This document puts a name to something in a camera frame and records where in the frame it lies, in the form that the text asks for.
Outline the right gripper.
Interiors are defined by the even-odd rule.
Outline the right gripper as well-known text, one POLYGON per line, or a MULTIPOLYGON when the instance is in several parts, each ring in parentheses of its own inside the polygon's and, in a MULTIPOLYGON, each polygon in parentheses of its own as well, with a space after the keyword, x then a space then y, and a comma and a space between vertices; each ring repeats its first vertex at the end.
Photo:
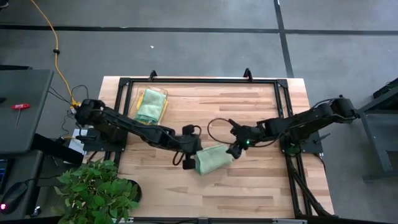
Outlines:
MULTIPOLYGON (((229 121, 232 125, 230 133, 236 137, 236 142, 240 146, 253 146, 260 142, 264 137, 264 133, 261 128, 240 125, 232 119, 229 121)), ((239 159, 242 154, 242 149, 236 144, 231 144, 226 153, 231 154, 235 159, 239 159)))

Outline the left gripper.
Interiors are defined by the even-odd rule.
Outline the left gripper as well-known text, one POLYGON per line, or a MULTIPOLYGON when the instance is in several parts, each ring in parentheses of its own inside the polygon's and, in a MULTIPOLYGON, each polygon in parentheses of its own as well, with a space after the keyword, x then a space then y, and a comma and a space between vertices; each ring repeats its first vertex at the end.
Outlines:
MULTIPOLYGON (((203 149, 199 135, 183 135, 182 136, 182 152, 188 155, 195 155, 203 149)), ((196 161, 193 158, 183 160, 184 170, 194 169, 196 161)))

